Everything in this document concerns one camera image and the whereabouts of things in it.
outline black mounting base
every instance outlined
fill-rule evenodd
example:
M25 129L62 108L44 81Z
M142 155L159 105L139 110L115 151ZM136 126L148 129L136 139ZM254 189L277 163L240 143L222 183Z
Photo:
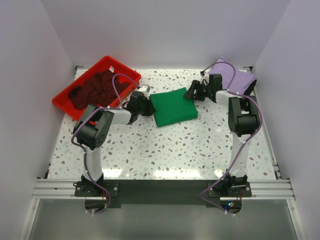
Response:
M200 198L200 193L214 182L214 180L99 180L99 184L106 188L112 197L110 208L121 208L122 204L206 205L212 207L212 205ZM83 187L84 184L82 181L74 184L76 187L74 195L76 197L103 196L102 191L97 194L91 187ZM247 183L247 187L249 190L243 188L233 189L228 194L216 193L210 190L205 197L222 206L225 202L220 201L220 197L237 197L240 192L242 192L242 197L251 197L249 183Z

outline green cloth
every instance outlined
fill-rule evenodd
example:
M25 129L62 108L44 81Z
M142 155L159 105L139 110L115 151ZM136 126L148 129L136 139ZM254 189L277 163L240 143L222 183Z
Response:
M158 127L179 123L198 117L198 111L191 99L184 98L187 89L151 94L150 99L155 108L154 119Z

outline purple towel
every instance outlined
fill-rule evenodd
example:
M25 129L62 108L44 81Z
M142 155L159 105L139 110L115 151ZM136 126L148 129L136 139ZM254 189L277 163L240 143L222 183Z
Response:
M219 58L217 62L227 62L223 57ZM221 74L222 75L222 87L227 89L228 84L231 81L232 76L234 75L234 70L231 66L223 63L219 63L213 66L209 71L209 74ZM231 92L239 94L244 94L250 84L256 80L256 76L249 72L243 72L236 69L234 80L229 88Z

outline dark red cloth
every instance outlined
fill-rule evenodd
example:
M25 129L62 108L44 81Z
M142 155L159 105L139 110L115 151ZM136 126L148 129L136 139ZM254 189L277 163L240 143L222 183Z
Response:
M73 106L82 110L89 104L100 105L107 107L116 98L116 92L112 86L112 78L115 73L106 70L103 73L97 72L93 77L86 80L83 86L75 86L68 94ZM121 94L129 85L130 82L119 83L117 77L114 80L114 85L119 94Z

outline speckled surface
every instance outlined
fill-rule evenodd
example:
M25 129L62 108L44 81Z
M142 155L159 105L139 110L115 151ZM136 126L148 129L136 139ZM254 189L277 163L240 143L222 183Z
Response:
M79 69L76 78L86 70ZM140 84L150 93L163 93L200 79L199 69L138 69ZM101 149L104 178L110 179L217 179L231 158L232 135L227 108L210 100L195 102L198 118L157 127L154 117L133 125L112 125ZM49 179L79 179L83 172L81 149L71 144L75 121L65 115L51 158ZM261 130L250 145L248 179L276 179L266 137Z

